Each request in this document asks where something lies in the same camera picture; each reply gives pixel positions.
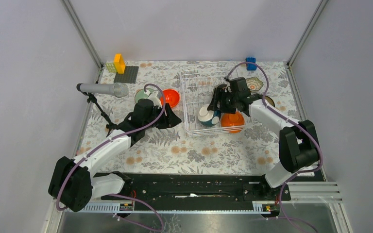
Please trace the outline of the orange bowl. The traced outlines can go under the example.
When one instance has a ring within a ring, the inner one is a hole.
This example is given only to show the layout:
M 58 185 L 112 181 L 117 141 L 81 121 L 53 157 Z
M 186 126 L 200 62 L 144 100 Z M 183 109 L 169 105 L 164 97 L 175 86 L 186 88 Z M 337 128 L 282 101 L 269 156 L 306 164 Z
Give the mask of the orange bowl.
M 178 105 L 180 101 L 180 94 L 174 89 L 165 89 L 163 91 L 164 95 L 160 98 L 161 103 L 166 103 L 170 105 L 171 108 L 174 108 Z
M 245 119 L 239 111 L 234 114 L 225 113 L 221 116 L 220 125 L 223 128 L 233 127 L 233 129 L 227 129 L 230 133 L 239 133 L 245 125 Z

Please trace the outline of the teal and white bowl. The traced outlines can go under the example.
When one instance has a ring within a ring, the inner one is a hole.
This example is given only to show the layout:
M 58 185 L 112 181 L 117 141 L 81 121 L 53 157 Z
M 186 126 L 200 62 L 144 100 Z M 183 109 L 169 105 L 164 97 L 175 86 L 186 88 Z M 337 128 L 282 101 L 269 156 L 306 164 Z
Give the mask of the teal and white bowl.
M 201 107 L 197 114 L 197 118 L 202 125 L 207 127 L 213 127 L 219 123 L 221 118 L 221 111 L 208 110 L 207 108 L 208 104 Z

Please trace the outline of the small white floral bowl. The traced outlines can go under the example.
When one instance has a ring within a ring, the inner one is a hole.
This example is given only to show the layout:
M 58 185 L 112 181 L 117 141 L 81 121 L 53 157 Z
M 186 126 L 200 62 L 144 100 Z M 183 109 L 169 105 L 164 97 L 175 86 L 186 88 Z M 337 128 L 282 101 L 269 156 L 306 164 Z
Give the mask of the small white floral bowl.
M 264 86 L 264 83 L 258 77 L 250 77 L 246 79 L 247 87 L 252 92 L 259 92 L 261 88 Z

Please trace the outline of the mint green bowl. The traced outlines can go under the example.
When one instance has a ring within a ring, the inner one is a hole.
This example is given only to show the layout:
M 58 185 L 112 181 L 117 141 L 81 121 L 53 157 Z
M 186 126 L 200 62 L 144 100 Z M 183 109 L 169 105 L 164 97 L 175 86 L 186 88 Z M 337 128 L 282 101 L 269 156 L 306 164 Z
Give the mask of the mint green bowl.
M 138 103 L 142 99 L 147 99 L 151 93 L 152 93 L 151 90 L 148 88 L 147 90 L 144 90 L 144 89 L 138 90 L 134 97 L 135 103 Z

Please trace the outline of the blue glazed bowl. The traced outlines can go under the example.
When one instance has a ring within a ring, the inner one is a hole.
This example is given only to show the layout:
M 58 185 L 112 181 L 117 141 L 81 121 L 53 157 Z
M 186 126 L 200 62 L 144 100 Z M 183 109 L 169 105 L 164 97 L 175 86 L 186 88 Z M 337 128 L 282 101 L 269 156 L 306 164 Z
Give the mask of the blue glazed bowl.
M 265 103 L 267 103 L 268 105 L 271 105 L 272 107 L 275 107 L 275 103 L 272 98 L 270 98 L 269 96 L 265 96 L 264 99 L 265 99 Z

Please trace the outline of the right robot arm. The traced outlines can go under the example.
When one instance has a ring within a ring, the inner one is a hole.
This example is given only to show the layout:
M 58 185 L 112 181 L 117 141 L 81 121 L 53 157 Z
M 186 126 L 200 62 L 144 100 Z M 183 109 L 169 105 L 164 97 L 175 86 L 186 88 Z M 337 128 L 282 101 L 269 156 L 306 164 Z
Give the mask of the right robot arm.
M 265 94 L 252 94 L 245 78 L 229 80 L 213 89 L 208 110 L 219 110 L 223 114 L 236 111 L 261 122 L 279 139 L 279 162 L 263 175 L 259 187 L 260 196 L 271 200 L 278 194 L 278 187 L 305 173 L 305 168 L 315 162 L 322 162 L 314 124 L 294 120 L 277 111 Z

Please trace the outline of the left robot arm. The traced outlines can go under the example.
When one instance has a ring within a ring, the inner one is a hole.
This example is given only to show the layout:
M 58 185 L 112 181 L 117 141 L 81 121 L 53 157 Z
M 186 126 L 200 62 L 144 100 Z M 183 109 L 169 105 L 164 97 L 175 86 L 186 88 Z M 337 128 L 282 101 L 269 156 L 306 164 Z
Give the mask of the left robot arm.
M 114 194 L 124 200 L 131 194 L 131 187 L 118 172 L 96 176 L 96 173 L 114 156 L 131 148 L 145 136 L 149 128 L 167 129 L 182 120 L 167 103 L 156 106 L 151 100 L 142 99 L 125 119 L 91 151 L 75 158 L 60 158 L 54 168 L 48 193 L 57 203 L 74 212 L 82 210 L 90 200 Z

